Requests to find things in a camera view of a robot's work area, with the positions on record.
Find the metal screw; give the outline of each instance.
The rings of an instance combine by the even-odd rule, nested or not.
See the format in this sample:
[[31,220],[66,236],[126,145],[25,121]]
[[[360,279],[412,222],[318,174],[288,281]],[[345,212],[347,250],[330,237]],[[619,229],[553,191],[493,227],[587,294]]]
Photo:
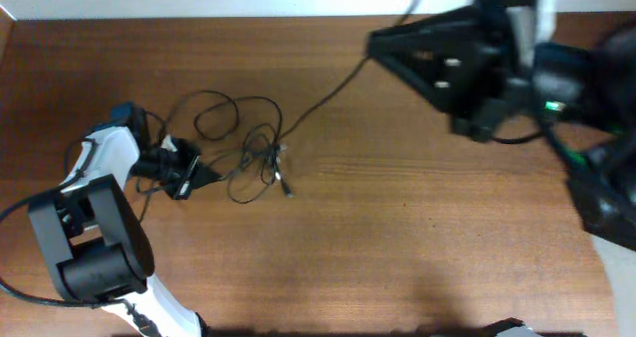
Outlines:
[[436,82],[435,87],[437,88],[449,88],[450,84],[448,82]]
[[444,60],[444,63],[451,68],[458,68],[461,66],[461,60],[459,59],[453,59],[453,58],[446,59]]

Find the green light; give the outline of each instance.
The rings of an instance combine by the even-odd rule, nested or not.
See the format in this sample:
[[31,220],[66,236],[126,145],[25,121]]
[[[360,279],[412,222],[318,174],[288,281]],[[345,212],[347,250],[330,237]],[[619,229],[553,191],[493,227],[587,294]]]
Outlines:
[[546,109],[561,111],[563,109],[563,104],[556,101],[546,101]]

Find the wooden table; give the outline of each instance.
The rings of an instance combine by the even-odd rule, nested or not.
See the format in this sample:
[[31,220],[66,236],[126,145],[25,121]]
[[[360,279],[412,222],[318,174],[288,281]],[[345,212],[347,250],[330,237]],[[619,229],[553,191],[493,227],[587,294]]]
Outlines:
[[[627,17],[561,16],[556,39],[590,46]],[[194,89],[261,94],[279,102],[288,126],[392,19],[19,22],[0,71],[0,203],[59,184],[67,144],[119,102],[165,115]],[[201,107],[187,108],[173,132],[195,137],[189,119]],[[255,119],[265,108],[242,111]],[[210,118],[219,122],[227,118]],[[530,129],[520,119],[502,134]],[[213,326],[389,332],[514,316],[536,330],[616,335],[602,265],[542,142],[451,135],[445,116],[370,64],[286,143],[295,198],[274,187],[240,206],[219,183],[187,202],[156,196],[143,223],[159,276]],[[139,211],[142,199],[127,196]],[[57,296],[25,211],[1,227],[0,252],[4,278]],[[5,294],[0,315],[10,336],[130,333],[107,313]]]

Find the white plastic part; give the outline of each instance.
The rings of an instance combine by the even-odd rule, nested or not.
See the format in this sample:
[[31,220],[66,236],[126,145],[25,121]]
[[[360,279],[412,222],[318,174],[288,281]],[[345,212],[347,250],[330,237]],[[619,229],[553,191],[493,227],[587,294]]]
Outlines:
[[[161,283],[156,274],[148,277],[147,285],[146,292],[133,292],[121,296],[121,298],[132,304],[135,311],[153,321],[162,337],[202,336],[197,314],[183,307]],[[121,317],[139,331],[123,304],[106,306],[102,309]]]
[[636,252],[599,237],[592,240],[612,287],[620,336],[636,337]]
[[[86,167],[84,176],[75,184],[63,190],[63,193],[81,188],[93,179],[112,174],[123,190],[123,186],[128,178],[130,168],[139,159],[139,147],[130,129],[127,127],[110,127],[99,130],[86,138],[94,139],[96,142],[95,152]],[[68,181],[76,175],[84,161],[88,157],[91,143],[81,143],[81,154],[78,162],[71,170]]]

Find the wood grain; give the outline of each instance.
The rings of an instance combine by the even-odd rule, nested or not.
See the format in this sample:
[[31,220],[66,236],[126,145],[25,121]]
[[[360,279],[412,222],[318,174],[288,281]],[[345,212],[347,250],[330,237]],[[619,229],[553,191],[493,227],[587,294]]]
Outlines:
[[[556,39],[590,46],[628,17],[562,15]],[[391,21],[19,22],[0,72],[0,204],[58,184],[68,142],[118,102],[165,115],[198,88],[261,94],[279,102],[288,126],[359,59],[366,34]],[[173,132],[194,137],[188,114],[203,104]],[[242,109],[247,126],[268,114]],[[525,129],[520,119],[502,134]],[[576,127],[563,133],[580,144],[598,139]],[[542,142],[450,135],[442,114],[371,64],[286,143],[295,198],[274,187],[240,206],[220,183],[188,202],[156,196],[143,224],[159,276],[211,325],[389,332],[515,316],[537,330],[616,335],[602,265]],[[140,197],[127,196],[138,211]],[[2,226],[0,251],[4,278],[56,296],[26,212]],[[4,294],[0,314],[7,336],[130,331],[103,312]]]
[[0,7],[0,65],[13,28],[13,19]]

